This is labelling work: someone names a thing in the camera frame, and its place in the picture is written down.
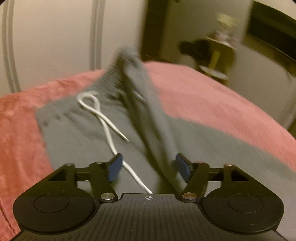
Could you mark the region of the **grey sweatpants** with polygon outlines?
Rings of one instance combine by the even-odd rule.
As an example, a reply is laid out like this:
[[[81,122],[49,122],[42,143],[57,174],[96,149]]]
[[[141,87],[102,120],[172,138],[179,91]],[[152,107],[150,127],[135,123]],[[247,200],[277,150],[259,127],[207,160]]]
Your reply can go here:
[[[169,116],[136,51],[122,48],[112,66],[84,91],[98,93],[102,113],[129,139],[111,132],[117,151],[152,192],[179,193],[184,188],[174,162],[178,153],[212,167],[234,164],[281,198],[285,213],[278,231],[295,240],[295,171],[229,134]],[[112,157],[101,122],[79,104],[77,94],[36,113],[53,168],[65,163],[84,167]],[[114,189],[118,194],[145,192],[126,169],[119,173]]]

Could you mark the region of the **pink ribbed bed blanket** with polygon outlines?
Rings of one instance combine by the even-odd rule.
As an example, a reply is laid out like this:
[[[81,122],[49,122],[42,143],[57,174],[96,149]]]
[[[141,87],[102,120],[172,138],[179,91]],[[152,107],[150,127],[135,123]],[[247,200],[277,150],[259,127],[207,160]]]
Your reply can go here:
[[[148,62],[145,67],[169,116],[229,134],[295,171],[295,139],[259,107],[187,66]],[[1,98],[1,240],[19,232],[14,200],[52,171],[36,110],[78,92],[102,73],[85,72]]]

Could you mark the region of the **round yellow side table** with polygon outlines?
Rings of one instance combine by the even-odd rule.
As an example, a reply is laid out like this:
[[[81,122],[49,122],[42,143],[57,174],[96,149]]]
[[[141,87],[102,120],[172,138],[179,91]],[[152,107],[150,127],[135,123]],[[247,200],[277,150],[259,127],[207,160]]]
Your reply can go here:
[[[226,41],[220,41],[210,37],[206,37],[205,39],[210,44],[211,57],[208,66],[199,65],[199,69],[208,77],[227,85],[229,71],[235,61],[236,48]]]

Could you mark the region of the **black cloth on table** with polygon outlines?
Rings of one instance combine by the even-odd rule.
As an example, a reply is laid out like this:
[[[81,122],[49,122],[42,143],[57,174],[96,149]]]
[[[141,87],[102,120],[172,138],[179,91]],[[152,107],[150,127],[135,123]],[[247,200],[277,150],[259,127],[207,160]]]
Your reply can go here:
[[[211,59],[210,43],[205,39],[182,41],[178,49],[182,55],[188,55],[197,62],[208,63]]]

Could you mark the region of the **white wardrobe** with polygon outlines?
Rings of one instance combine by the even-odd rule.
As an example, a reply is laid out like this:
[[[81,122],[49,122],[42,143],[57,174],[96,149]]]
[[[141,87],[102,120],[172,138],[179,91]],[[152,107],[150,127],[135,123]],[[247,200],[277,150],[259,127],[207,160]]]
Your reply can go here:
[[[1,95],[105,69],[140,48],[147,1],[2,1]]]

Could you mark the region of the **white drawstring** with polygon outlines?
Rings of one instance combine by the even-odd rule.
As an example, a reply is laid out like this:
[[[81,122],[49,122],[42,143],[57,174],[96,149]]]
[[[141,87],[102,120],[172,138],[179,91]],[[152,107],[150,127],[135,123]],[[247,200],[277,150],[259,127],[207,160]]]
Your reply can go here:
[[[116,154],[118,154],[118,151],[113,142],[110,129],[112,129],[118,136],[120,136],[124,140],[129,142],[129,139],[116,127],[116,125],[113,124],[113,122],[107,116],[102,113],[100,101],[96,97],[97,94],[98,93],[96,91],[84,91],[77,94],[76,98],[82,107],[97,116],[103,126],[103,131],[105,133],[107,144],[111,149],[112,154],[115,156]],[[144,182],[142,182],[139,176],[125,160],[122,161],[122,164],[141,188],[143,188],[147,193],[153,194],[153,192],[144,184]]]

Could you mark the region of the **black wall television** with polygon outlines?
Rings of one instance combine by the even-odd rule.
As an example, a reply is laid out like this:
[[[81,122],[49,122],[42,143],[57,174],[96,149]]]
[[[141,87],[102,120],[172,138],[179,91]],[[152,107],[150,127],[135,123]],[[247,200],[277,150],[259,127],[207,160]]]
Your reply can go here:
[[[246,33],[295,61],[295,19],[257,1],[252,2]]]

